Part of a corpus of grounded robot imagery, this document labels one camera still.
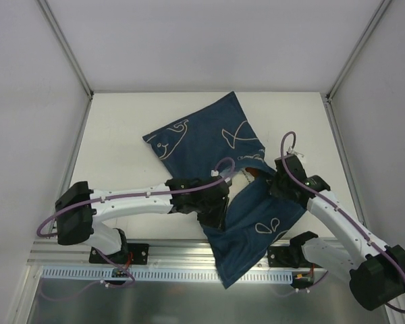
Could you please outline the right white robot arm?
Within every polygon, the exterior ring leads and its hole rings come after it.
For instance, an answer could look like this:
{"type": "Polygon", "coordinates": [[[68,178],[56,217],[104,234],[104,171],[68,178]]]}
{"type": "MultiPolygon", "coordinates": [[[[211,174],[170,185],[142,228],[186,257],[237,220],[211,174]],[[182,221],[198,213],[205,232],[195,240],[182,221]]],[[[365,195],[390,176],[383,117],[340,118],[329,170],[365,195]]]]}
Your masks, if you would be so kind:
{"type": "Polygon", "coordinates": [[[318,265],[347,284],[368,311],[405,294],[405,250],[389,246],[341,206],[330,186],[318,175],[308,177],[296,155],[275,160],[270,193],[299,204],[321,221],[343,246],[330,246],[313,232],[292,239],[275,259],[288,267],[318,265]]]}

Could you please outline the blue whale pillowcase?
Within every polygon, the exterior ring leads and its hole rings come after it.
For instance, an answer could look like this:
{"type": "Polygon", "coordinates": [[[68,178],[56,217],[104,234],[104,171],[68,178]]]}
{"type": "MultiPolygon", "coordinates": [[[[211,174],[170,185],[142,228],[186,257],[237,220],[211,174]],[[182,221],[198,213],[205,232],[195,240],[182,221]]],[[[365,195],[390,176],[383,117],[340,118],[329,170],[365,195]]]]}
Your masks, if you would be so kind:
{"type": "Polygon", "coordinates": [[[298,204],[269,193],[275,171],[265,147],[230,92],[213,104],[143,137],[173,178],[206,180],[211,171],[258,171],[225,210],[221,228],[202,226],[224,288],[236,283],[304,214],[298,204]]]}

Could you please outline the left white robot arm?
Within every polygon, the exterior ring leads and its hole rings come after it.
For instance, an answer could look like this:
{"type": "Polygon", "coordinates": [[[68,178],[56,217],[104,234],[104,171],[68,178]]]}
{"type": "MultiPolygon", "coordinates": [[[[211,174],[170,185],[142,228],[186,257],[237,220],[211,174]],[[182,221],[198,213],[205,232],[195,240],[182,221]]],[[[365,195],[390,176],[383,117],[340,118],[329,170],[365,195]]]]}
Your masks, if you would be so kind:
{"type": "Polygon", "coordinates": [[[89,246],[91,263],[125,263],[130,255],[126,235],[122,229],[107,226],[107,220],[196,213],[202,226],[223,230],[231,184],[230,178],[217,175],[205,180],[174,178],[145,189],[113,192],[76,182],[55,203],[57,242],[89,246]]]}

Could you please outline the cream white pillow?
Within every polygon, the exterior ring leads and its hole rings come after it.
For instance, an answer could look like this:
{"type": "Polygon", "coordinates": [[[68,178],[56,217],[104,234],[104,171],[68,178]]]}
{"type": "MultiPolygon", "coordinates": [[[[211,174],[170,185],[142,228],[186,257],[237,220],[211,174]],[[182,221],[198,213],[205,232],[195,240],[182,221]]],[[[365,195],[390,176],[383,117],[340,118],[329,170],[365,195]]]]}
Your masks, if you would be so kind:
{"type": "Polygon", "coordinates": [[[254,182],[255,178],[258,176],[259,172],[251,167],[246,167],[237,172],[231,182],[229,187],[229,201],[228,206],[231,205],[233,199],[245,189],[248,185],[254,182]]]}

